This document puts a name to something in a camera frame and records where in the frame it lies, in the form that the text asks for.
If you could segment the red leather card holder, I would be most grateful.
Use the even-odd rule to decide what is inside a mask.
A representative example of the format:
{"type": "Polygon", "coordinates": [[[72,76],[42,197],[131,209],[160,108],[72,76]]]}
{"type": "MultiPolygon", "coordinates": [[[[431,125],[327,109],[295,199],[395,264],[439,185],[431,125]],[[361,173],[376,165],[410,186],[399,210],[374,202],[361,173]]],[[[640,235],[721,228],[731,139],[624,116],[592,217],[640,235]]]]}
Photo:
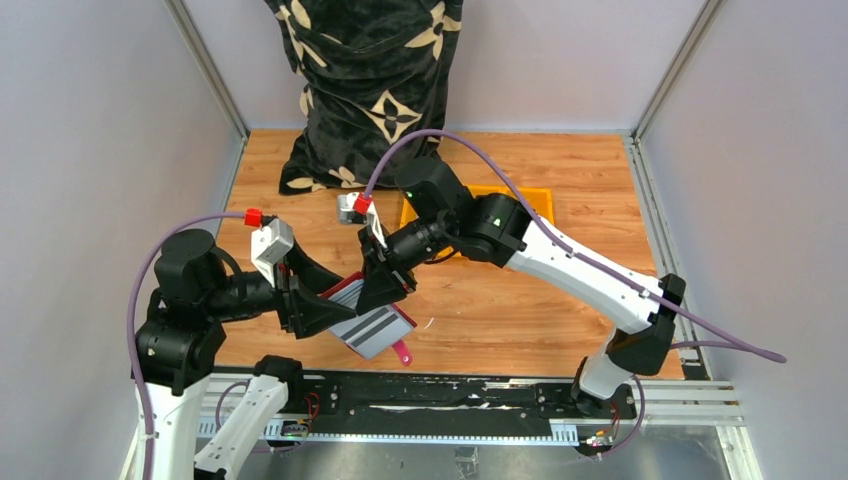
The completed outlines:
{"type": "MultiPolygon", "coordinates": [[[[356,272],[321,297],[341,306],[354,308],[364,284],[364,275],[356,272]]],[[[388,304],[345,320],[329,331],[349,349],[366,360],[373,360],[387,349],[394,351],[400,364],[408,367],[413,356],[405,337],[417,327],[415,321],[395,304],[388,304]]]]}

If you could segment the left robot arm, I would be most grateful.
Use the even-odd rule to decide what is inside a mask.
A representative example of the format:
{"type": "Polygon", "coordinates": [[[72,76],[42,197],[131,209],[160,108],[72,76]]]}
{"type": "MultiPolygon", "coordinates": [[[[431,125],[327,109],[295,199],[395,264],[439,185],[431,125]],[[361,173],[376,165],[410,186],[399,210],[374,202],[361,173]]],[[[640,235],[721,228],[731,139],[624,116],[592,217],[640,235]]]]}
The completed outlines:
{"type": "Polygon", "coordinates": [[[139,413],[139,479],[232,479],[270,417],[304,405],[301,363],[265,356],[246,399],[214,437],[212,454],[194,453],[202,399],[227,323],[274,313],[284,331],[301,339],[354,316],[351,307],[326,298],[340,277],[310,258],[289,230],[264,225],[252,241],[259,255],[250,271],[210,232],[185,226],[167,233],[147,259],[144,269],[155,275],[157,286],[144,322],[131,324],[128,338],[139,413]]]}

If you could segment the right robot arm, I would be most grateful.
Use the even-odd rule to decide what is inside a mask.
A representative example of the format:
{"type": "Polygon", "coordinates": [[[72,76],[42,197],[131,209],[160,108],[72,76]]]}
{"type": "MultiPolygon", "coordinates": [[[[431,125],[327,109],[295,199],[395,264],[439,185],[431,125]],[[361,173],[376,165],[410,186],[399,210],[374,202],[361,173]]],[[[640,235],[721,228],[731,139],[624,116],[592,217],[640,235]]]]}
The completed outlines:
{"type": "Polygon", "coordinates": [[[685,291],[682,279],[646,276],[571,244],[515,196],[474,196],[440,159],[405,167],[396,184],[416,217],[391,234],[384,233],[371,198],[360,193],[348,200],[351,217],[365,225],[359,232],[364,278],[358,313],[405,299],[417,287],[414,269],[453,249],[470,261],[544,280],[613,322],[606,343],[575,376],[571,403],[580,415],[601,414],[632,376],[660,372],[674,337],[674,309],[685,291]]]}

